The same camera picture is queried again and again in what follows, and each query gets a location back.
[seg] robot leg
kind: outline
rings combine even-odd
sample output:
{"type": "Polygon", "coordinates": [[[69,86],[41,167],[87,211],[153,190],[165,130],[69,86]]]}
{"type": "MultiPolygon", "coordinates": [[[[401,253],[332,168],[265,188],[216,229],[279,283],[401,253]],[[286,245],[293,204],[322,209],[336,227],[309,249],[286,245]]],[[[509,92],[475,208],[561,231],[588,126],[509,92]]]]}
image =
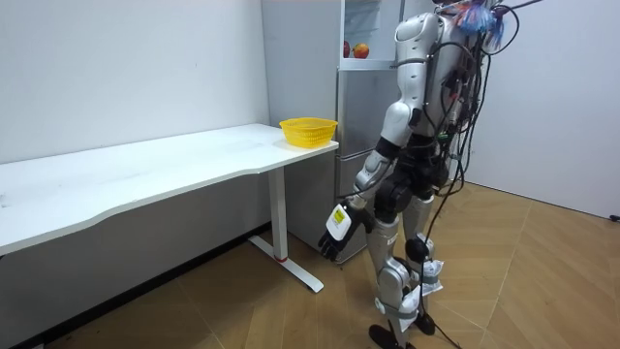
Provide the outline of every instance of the robot leg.
{"type": "Polygon", "coordinates": [[[366,236],[372,258],[378,298],[375,304],[386,315],[389,329],[370,328],[370,337],[384,349],[409,349],[407,330],[418,317],[419,289],[411,288],[412,270],[407,261],[394,257],[398,238],[398,212],[411,201],[407,174],[395,170],[381,185],[375,200],[375,225],[366,236]]]}
{"type": "MultiPolygon", "coordinates": [[[[405,247],[407,250],[407,263],[416,276],[411,279],[412,288],[416,288],[420,285],[419,276],[420,269],[422,268],[422,264],[420,263],[421,259],[423,258],[424,262],[428,262],[435,255],[435,245],[431,239],[428,240],[426,246],[424,247],[424,242],[426,241],[424,226],[430,216],[433,201],[434,197],[432,196],[428,200],[414,197],[411,204],[402,213],[403,228],[405,230],[405,238],[407,239],[407,244],[405,247]]],[[[427,274],[424,275],[425,283],[438,282],[437,275],[433,275],[434,277],[432,278],[429,276],[430,275],[427,274]]],[[[422,333],[433,335],[435,333],[435,323],[430,315],[424,311],[424,309],[427,308],[428,297],[425,296],[422,297],[422,301],[418,306],[419,316],[418,319],[416,319],[415,324],[422,331],[422,333]]]]}

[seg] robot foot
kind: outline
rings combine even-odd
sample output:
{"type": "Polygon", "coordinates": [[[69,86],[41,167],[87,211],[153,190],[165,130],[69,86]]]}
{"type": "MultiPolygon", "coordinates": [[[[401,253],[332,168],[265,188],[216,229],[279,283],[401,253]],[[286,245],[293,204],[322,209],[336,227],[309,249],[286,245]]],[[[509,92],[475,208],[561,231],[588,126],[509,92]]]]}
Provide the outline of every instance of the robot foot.
{"type": "Polygon", "coordinates": [[[398,346],[398,342],[396,341],[394,334],[379,325],[371,326],[370,329],[368,329],[368,334],[370,335],[370,338],[382,349],[416,349],[416,347],[411,343],[407,343],[407,348],[398,346]]]}
{"type": "Polygon", "coordinates": [[[418,319],[416,319],[416,321],[414,322],[414,324],[416,324],[419,330],[426,335],[435,334],[435,321],[428,314],[419,316],[418,319]]]}

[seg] white desk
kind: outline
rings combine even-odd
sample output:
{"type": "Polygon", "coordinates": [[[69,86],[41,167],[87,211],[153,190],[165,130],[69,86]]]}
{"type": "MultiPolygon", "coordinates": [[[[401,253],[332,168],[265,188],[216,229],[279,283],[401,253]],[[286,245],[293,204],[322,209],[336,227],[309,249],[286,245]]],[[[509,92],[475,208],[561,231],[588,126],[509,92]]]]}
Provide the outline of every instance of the white desk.
{"type": "Polygon", "coordinates": [[[283,167],[337,147],[299,148],[282,130],[251,124],[0,165],[0,256],[116,213],[269,171],[274,246],[250,240],[319,292],[321,281],[288,259],[283,167]]]}

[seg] parquet floor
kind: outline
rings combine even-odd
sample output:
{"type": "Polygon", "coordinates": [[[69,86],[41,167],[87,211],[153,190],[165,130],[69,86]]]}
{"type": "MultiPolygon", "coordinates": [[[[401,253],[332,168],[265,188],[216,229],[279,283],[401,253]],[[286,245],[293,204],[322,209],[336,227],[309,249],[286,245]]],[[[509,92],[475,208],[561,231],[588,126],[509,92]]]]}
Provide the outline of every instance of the parquet floor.
{"type": "MultiPolygon", "coordinates": [[[[470,184],[432,237],[446,265],[429,312],[463,348],[620,347],[620,224],[470,184]]],[[[290,250],[320,294],[246,243],[49,347],[376,348],[367,252],[340,269],[293,237],[290,250]]],[[[451,348],[440,334],[412,341],[451,348]]]]}

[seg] red apple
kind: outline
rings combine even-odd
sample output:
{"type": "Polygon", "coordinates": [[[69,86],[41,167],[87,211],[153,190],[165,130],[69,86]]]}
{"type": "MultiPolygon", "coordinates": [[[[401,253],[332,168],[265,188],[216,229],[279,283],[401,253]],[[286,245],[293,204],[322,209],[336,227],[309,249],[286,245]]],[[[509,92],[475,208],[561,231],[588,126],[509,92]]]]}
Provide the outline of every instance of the red apple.
{"type": "Polygon", "coordinates": [[[368,57],[368,53],[370,53],[370,48],[367,44],[357,44],[353,48],[353,57],[365,59],[368,57]]]}
{"type": "Polygon", "coordinates": [[[350,54],[351,54],[351,47],[349,46],[349,43],[345,41],[345,45],[343,47],[342,55],[345,58],[349,58],[350,54]]]}

